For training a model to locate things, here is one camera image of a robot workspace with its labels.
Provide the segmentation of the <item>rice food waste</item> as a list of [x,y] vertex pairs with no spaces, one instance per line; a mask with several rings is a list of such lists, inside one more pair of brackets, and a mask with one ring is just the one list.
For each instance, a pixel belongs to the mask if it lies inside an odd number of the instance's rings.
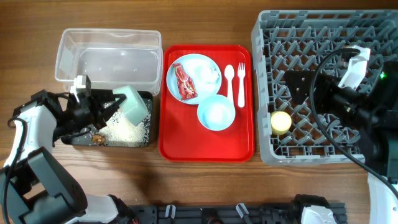
[[146,147],[149,143],[150,116],[137,126],[129,122],[121,110],[106,122],[106,126],[92,133],[91,141],[99,146],[111,147]]

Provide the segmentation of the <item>light blue bowl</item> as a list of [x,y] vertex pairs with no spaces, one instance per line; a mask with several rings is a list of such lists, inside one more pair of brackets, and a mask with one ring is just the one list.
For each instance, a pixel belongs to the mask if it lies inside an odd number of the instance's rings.
[[223,95],[212,95],[204,99],[197,108],[200,124],[210,131],[229,128],[235,120],[234,104]]

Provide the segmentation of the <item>red snack wrapper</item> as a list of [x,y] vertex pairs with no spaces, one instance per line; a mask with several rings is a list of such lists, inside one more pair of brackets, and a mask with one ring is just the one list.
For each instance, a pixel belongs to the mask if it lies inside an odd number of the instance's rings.
[[182,100],[190,100],[198,96],[192,78],[186,73],[181,63],[172,65],[177,78],[178,92]]

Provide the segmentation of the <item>green bowl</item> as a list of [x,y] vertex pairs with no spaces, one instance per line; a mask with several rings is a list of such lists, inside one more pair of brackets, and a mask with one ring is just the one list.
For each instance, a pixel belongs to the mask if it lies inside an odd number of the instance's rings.
[[130,123],[137,126],[148,114],[148,109],[140,94],[132,86],[122,86],[113,90],[113,94],[123,94],[126,99],[119,105]]

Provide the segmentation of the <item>yellow cup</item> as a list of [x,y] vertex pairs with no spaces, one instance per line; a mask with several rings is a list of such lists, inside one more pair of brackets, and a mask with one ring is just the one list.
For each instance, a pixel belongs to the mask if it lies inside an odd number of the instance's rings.
[[285,134],[292,125],[292,118],[284,111],[275,111],[271,114],[271,130],[275,135]]

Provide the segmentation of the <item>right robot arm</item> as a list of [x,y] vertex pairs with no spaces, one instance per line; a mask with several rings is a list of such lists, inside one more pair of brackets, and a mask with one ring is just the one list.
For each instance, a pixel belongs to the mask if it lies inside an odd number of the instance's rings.
[[[296,104],[310,101],[324,137],[368,172],[370,223],[397,223],[397,62],[385,62],[370,94],[360,93],[370,54],[369,48],[345,46],[328,54],[314,71],[286,71],[284,80]],[[359,131],[364,162],[333,139],[320,113],[333,114],[343,126]]]

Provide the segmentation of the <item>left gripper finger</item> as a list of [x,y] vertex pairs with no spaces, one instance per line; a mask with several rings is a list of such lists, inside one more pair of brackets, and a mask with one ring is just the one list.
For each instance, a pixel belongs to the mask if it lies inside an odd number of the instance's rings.
[[115,112],[120,108],[121,103],[126,100],[125,94],[114,94],[116,101],[109,103],[100,103],[94,100],[94,123],[96,129],[102,129],[106,126],[106,122],[112,117]]
[[112,90],[92,89],[91,97],[100,103],[116,101]]

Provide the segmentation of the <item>white tissue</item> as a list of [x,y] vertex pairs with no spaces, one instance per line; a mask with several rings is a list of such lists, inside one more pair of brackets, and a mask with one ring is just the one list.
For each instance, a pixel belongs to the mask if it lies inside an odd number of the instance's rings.
[[185,62],[190,75],[205,83],[215,83],[218,78],[218,72],[212,64],[206,60],[189,59]]

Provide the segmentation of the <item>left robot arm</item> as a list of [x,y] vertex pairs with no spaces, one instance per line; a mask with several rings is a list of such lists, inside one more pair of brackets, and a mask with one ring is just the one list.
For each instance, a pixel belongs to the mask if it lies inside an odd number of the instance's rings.
[[5,223],[139,223],[120,198],[85,194],[51,152],[58,139],[80,136],[90,126],[105,127],[131,99],[110,90],[100,94],[42,90],[16,108],[8,121],[16,127],[13,148],[1,169]]

